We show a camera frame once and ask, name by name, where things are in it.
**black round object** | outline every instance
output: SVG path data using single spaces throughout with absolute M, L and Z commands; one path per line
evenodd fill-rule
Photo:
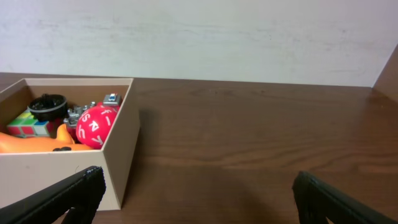
M 29 111 L 39 121 L 53 121 L 57 118 L 64 118 L 68 112 L 67 99 L 62 95 L 43 94 L 30 102 Z

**box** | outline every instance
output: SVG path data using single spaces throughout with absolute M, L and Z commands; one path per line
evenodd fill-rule
M 101 150 L 0 154 L 0 207 L 28 197 L 84 168 L 104 170 L 106 192 L 98 210 L 119 210 L 139 132 L 132 78 L 27 78 L 0 92 L 0 131 L 44 93 L 61 94 L 68 106 L 103 101 L 119 93 L 123 103 Z

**ball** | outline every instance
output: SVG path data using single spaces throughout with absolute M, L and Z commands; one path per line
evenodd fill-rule
M 77 139 L 93 149 L 101 149 L 118 112 L 108 106 L 95 106 L 86 110 L 77 121 Z

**white wall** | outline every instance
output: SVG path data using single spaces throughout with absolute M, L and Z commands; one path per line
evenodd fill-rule
M 372 86 L 396 0 L 0 0 L 0 71 Z

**wooden table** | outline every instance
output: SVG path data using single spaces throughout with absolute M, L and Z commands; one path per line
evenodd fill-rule
M 0 88 L 22 77 L 39 76 Z M 123 209 L 94 223 L 298 223 L 299 170 L 398 220 L 398 106 L 370 88 L 138 78 L 137 92 Z

